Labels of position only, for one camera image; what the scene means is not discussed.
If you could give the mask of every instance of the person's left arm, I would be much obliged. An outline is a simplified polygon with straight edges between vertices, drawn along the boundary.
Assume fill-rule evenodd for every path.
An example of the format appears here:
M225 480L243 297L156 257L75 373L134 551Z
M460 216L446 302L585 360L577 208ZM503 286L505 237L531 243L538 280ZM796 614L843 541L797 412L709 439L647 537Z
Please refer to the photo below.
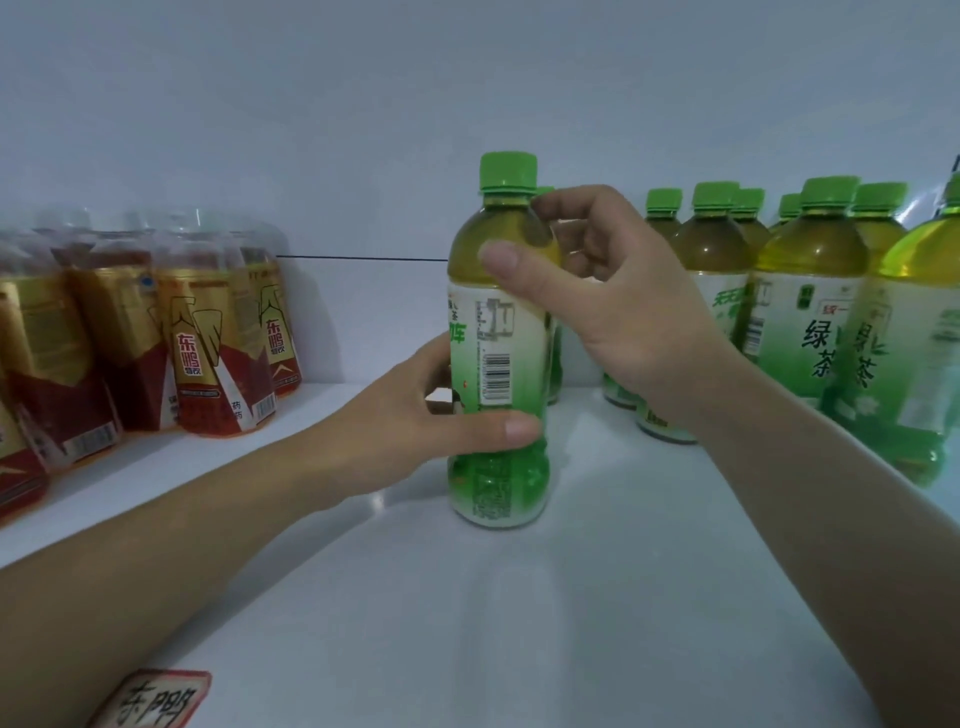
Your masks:
M317 425L0 570L0 726L84 724L300 518L432 458L540 436L540 422L519 412L432 414L424 397L444 383L448 360L445 334Z

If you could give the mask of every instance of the green tea bottle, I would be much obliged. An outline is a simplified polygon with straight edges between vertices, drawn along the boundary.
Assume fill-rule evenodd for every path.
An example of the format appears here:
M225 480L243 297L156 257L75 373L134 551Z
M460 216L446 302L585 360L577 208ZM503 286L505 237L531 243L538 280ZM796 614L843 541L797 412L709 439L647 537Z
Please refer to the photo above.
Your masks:
M669 240L680 229L677 213L684 201L684 191L676 187L656 187L647 192L647 225ZM621 387L613 377L604 373L603 396L611 404L624 409L636 409L640 397Z
M870 249L871 272L876 270L887 251L906 235L906 228L894 217L904 197L906 182L871 182L856 189L850 217Z
M945 197L864 285L827 413L922 486L943 468L960 410L960 173Z
M670 238L677 258L690 272L717 326L727 336L733 333L744 289L756 255L730 217L736 182L700 182L693 189L693 217ZM636 423L654 437L671 443L692 445L694 437L659 417L641 400Z
M767 226L757 220L765 196L766 193L759 187L740 187L733 196L733 209L730 211L731 218L740 226L744 239L755 253L770 239Z
M777 210L779 220L770 226L770 234L774 235L791 220L800 216L800 193L788 192L780 197L780 208Z
M743 352L812 406L829 383L870 252L845 210L859 178L814 177L801 215L760 250Z
M556 187L549 185L537 188L538 195L545 195L547 192L553 192ZM560 400L560 390L564 386L564 364L561 361L563 353L564 327L560 322L555 322L553 332L553 348L550 354L550 392L547 396L547 404L556 404Z
M458 412L517 409L543 417L552 319L501 291L477 258L487 240L511 240L560 264L553 232L530 208L536 188L533 155L490 152L480 159L483 207L457 232L446 268L451 389ZM451 457L447 477L453 508L467 520L494 528L527 523L546 504L546 440L512 452Z

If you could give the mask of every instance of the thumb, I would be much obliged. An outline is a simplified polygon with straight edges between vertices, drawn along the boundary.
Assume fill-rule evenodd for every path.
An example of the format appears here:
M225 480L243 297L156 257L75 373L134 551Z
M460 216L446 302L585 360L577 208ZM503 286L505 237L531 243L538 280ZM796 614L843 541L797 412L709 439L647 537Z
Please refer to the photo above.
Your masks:
M488 240L477 253L505 291L544 308L572 328L595 287L554 265L543 255L507 240Z
M429 441L434 457L525 448L537 442L543 432L539 419L509 409L431 419L434 424Z

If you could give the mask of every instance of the hand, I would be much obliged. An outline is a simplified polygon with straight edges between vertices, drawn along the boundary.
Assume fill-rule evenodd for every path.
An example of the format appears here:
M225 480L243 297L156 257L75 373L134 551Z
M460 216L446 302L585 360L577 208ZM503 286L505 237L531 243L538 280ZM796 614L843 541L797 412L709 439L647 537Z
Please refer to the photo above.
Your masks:
M557 316L605 372L674 417L710 364L735 353L689 273L611 187L557 190L533 205L553 224L567 270L522 246L491 241L479 254L487 271L505 290Z
M449 386L450 337L443 333L397 364L322 422L290 438L289 456L307 459L339 497L385 488L427 460L523 448L540 437L540 420L493 410L453 415L425 397Z

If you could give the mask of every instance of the green bottle cap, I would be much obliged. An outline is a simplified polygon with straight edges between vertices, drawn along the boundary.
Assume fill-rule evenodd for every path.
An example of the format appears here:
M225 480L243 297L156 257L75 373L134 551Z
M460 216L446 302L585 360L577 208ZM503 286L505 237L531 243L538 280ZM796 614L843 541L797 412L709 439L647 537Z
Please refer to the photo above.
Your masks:
M677 187L654 187L647 192L647 214L676 212L684 202L684 191Z
M693 188L693 209L730 209L739 182L699 182Z
M733 195L733 216L756 215L763 207L766 193L760 187L740 187Z
M849 207L859 184L853 175L811 177L804 182L800 207Z
M853 210L893 212L903 204L906 182L870 182L856 188Z
M487 152L480 157L481 192L537 192L537 156L529 152Z
M947 207L960 206L960 172L955 172L950 181L947 182L947 189L944 190L944 200Z
M800 192L787 192L780 198L777 215L781 220L792 220L800 214Z

